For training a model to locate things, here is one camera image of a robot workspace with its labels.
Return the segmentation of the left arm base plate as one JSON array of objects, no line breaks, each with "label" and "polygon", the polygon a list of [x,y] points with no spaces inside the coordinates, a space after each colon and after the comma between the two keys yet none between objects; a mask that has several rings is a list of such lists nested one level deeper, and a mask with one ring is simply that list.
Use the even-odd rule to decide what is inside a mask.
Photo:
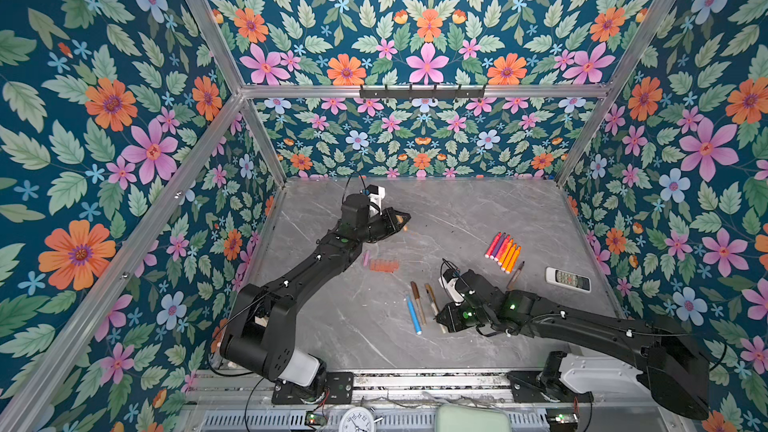
[{"label": "left arm base plate", "polygon": [[352,402],[352,372],[322,372],[308,386],[279,380],[273,389],[273,405],[348,405]]}]

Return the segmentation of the brown cap beige marker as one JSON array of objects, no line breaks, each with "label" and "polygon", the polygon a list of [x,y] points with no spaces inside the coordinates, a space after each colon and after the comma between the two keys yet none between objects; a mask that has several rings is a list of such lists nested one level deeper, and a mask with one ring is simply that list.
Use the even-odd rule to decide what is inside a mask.
[{"label": "brown cap beige marker", "polygon": [[426,326],[426,317],[424,314],[423,306],[421,303],[421,295],[419,292],[418,285],[415,281],[410,282],[410,287],[413,295],[413,301],[415,305],[415,310],[417,314],[417,318],[419,319],[419,323],[422,327]]}]

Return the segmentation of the dark brown marker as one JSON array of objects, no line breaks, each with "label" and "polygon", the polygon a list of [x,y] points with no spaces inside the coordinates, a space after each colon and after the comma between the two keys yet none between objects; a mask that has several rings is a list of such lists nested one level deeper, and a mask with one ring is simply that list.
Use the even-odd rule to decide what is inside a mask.
[{"label": "dark brown marker", "polygon": [[424,284],[424,288],[426,290],[426,293],[427,293],[427,296],[428,296],[428,300],[429,300],[429,303],[430,303],[430,307],[431,307],[431,309],[433,311],[433,315],[437,316],[439,314],[439,312],[440,312],[440,309],[439,309],[439,306],[437,304],[436,295],[434,293],[434,290],[433,290],[433,288],[431,287],[431,285],[429,283],[425,283]]}]

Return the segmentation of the orange highlighter group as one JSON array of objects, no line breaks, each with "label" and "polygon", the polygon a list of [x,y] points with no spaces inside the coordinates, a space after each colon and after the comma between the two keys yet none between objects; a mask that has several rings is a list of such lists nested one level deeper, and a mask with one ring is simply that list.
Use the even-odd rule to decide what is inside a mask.
[{"label": "orange highlighter group", "polygon": [[520,252],[521,252],[521,246],[517,245],[514,251],[512,252],[512,254],[510,255],[509,260],[507,261],[505,266],[505,271],[508,274],[511,274],[513,272],[515,264],[520,256]]}]

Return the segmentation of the purple highlighter pen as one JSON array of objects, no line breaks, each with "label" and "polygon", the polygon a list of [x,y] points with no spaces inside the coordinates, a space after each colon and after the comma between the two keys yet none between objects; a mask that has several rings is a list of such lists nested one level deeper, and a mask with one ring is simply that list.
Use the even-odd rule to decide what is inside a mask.
[{"label": "purple highlighter pen", "polygon": [[[503,232],[502,232],[502,233],[503,233]],[[503,233],[503,238],[504,238],[504,236],[505,236],[505,235],[507,235],[507,234],[506,234],[506,233]],[[501,241],[503,240],[503,238],[501,239]],[[501,242],[501,241],[500,241],[500,242]],[[498,246],[497,246],[496,250],[498,249],[498,247],[499,247],[499,245],[500,245],[500,242],[499,242],[499,244],[498,244]],[[496,250],[495,250],[495,252],[496,252]],[[491,259],[494,259],[494,257],[493,257],[493,258],[491,258]]]}]

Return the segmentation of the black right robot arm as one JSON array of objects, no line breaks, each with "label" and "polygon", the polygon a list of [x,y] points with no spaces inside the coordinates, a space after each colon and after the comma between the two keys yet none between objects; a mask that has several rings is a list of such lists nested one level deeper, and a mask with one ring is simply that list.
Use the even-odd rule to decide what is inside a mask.
[{"label": "black right robot arm", "polygon": [[472,270],[450,268],[440,282],[452,299],[436,321],[450,333],[474,329],[484,337],[523,335],[585,347],[637,369],[659,406],[694,420],[709,415],[709,357],[671,319],[651,324],[602,316],[533,292],[502,291]]}]

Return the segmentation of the pink red highlighter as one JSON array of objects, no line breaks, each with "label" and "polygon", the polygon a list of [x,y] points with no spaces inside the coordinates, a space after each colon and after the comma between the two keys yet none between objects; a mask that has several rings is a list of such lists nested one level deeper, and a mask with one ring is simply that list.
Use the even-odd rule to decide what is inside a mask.
[{"label": "pink red highlighter", "polygon": [[498,232],[495,235],[495,237],[493,238],[491,244],[489,245],[488,249],[486,250],[486,252],[484,254],[484,256],[486,258],[493,258],[495,256],[495,250],[496,250],[496,248],[497,248],[497,246],[498,246],[498,244],[499,244],[499,242],[501,241],[502,238],[503,238],[503,233],[502,232]]}]

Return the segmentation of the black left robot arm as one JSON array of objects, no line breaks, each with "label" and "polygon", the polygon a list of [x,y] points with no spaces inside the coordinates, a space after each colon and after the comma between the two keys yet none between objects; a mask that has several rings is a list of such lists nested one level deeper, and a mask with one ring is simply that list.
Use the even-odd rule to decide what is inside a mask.
[{"label": "black left robot arm", "polygon": [[218,337],[219,355],[272,382],[303,388],[320,382],[323,361],[296,348],[299,312],[358,259],[365,243],[397,234],[410,219],[406,212],[381,207],[373,193],[346,196],[335,227],[318,239],[307,258],[277,279],[238,292]]}]

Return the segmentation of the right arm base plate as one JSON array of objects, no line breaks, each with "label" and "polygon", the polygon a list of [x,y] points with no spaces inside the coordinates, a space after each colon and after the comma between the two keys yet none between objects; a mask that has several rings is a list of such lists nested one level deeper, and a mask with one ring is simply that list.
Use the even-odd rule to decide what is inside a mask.
[{"label": "right arm base plate", "polygon": [[535,403],[574,403],[591,402],[591,392],[578,393],[562,381],[560,366],[564,364],[566,352],[550,352],[540,370],[509,371],[506,378],[516,402]]}]

